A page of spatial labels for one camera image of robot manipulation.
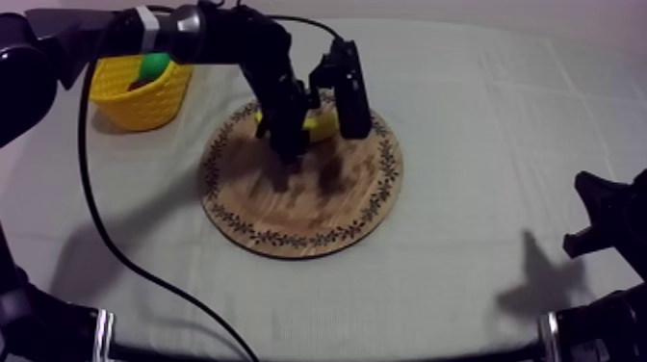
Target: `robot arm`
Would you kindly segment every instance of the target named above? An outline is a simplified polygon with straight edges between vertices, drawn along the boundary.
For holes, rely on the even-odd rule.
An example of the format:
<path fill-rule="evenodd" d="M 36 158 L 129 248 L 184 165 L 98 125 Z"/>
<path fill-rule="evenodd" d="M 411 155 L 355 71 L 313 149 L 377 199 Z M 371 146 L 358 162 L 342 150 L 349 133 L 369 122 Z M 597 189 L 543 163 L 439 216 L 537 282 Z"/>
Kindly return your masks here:
<path fill-rule="evenodd" d="M 257 136 L 270 131 L 272 149 L 285 162 L 305 151 L 308 136 L 301 126 L 308 109 L 319 107 L 318 88 L 335 89 L 343 137 L 368 136 L 369 105 L 352 41 L 333 41 L 330 54 L 313 71 L 325 68 L 329 79 L 311 84 L 314 91 L 309 92 L 292 69 L 290 34 L 252 8 L 223 9 L 200 1 L 170 13 L 147 7 L 124 12 L 107 34 L 101 57 L 167 52 L 179 64 L 239 65 L 261 105 Z M 0 14 L 0 108 L 6 115 L 0 123 L 0 147 L 46 115 L 57 81 L 71 88 L 116 16 L 64 9 Z"/>
<path fill-rule="evenodd" d="M 343 137 L 363 139 L 370 132 L 352 41 L 335 37 L 308 91 L 293 72 L 291 36 L 283 27 L 245 6 L 223 9 L 200 1 L 175 10 L 0 14 L 0 147 L 45 117 L 57 82 L 69 90 L 86 64 L 95 61 L 102 37 L 99 57 L 166 52 L 179 64 L 239 65 L 262 109 L 257 137 L 269 131 L 272 149 L 285 162 L 295 160 L 309 143 L 301 128 L 308 109 L 319 107 L 319 88 L 335 91 Z M 106 360 L 110 330 L 105 311 L 62 302 L 30 284 L 14 264 L 0 226 L 0 331 L 5 340 L 0 349 L 35 362 Z"/>

